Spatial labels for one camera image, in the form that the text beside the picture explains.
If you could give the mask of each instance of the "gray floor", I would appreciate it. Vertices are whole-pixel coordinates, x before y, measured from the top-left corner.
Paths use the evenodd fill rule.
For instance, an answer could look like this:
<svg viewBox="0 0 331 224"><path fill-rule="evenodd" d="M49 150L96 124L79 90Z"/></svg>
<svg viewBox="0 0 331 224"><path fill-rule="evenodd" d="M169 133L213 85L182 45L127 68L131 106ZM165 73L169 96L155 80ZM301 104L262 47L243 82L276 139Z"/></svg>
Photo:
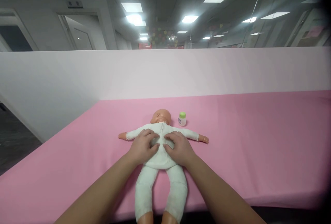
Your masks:
<svg viewBox="0 0 331 224"><path fill-rule="evenodd" d="M0 175L41 145L41 142L2 104L0 107Z"/></svg>

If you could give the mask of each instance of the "pink tablecloth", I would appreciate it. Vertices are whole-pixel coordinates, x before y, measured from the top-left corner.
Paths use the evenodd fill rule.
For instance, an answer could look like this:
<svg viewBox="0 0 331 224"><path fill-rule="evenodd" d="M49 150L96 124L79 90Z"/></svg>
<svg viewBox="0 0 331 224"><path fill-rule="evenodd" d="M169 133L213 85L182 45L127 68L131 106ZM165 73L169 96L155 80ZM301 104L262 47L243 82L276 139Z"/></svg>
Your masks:
<svg viewBox="0 0 331 224"><path fill-rule="evenodd" d="M53 223L128 151L130 142L118 133L148 123L159 108L177 127L186 111L187 128L209 137L209 145L191 142L195 152L249 204L311 208L325 192L330 91L100 101L0 177L0 223ZM139 169L121 193L115 220L134 217ZM186 211L205 209L186 177ZM161 213L169 190L164 172L153 190Z"/></svg>

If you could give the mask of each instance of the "doll leg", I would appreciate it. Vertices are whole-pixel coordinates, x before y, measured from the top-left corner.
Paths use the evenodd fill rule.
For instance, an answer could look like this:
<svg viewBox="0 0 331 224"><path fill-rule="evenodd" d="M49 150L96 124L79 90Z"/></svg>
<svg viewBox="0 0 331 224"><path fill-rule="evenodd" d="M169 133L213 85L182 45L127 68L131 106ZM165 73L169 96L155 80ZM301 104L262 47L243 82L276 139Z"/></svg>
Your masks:
<svg viewBox="0 0 331 224"><path fill-rule="evenodd" d="M178 164L167 169L166 172L170 181L170 192L162 223L175 223L176 220L179 224L186 203L187 182L183 168Z"/></svg>
<svg viewBox="0 0 331 224"><path fill-rule="evenodd" d="M155 178L158 174L158 169L150 168L143 165L141 172L138 176L136 183L136 194L135 194L135 203L134 209L136 212L136 221L145 215L148 212L152 213L152 187L155 181Z"/></svg>

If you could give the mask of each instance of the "white onesie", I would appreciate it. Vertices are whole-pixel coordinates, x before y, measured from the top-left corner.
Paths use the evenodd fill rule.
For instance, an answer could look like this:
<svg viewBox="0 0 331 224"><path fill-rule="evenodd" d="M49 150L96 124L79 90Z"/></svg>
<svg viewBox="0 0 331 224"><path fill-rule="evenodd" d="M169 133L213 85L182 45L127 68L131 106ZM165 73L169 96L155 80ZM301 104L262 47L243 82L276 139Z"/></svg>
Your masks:
<svg viewBox="0 0 331 224"><path fill-rule="evenodd" d="M170 181L170 192L165 210L175 217L177 223L180 223L187 197L187 183L183 168L172 160L163 147L163 144L168 144L173 148L174 143L171 140L166 140L164 136L173 131L178 131L186 138L198 141L199 134L189 129L179 129L169 126L165 122L159 122L147 124L134 131L128 132L127 140L136 138L143 129L153 130L160 136L159 138L153 139L151 142L151 145L159 143L160 147L158 152L144 164L136 182L136 221L145 213L152 211L152 187L159 169L164 169Z"/></svg>

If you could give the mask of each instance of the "doll head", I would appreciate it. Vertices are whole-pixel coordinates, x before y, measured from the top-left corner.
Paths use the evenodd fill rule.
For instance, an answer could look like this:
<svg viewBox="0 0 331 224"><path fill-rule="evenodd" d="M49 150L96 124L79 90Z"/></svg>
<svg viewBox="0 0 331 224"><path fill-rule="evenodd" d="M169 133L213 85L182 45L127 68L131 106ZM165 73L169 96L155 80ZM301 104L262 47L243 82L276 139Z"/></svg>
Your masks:
<svg viewBox="0 0 331 224"><path fill-rule="evenodd" d="M165 122L168 125L171 124L171 114L169 113L168 110L159 109L153 114L151 123L159 123L159 122Z"/></svg>

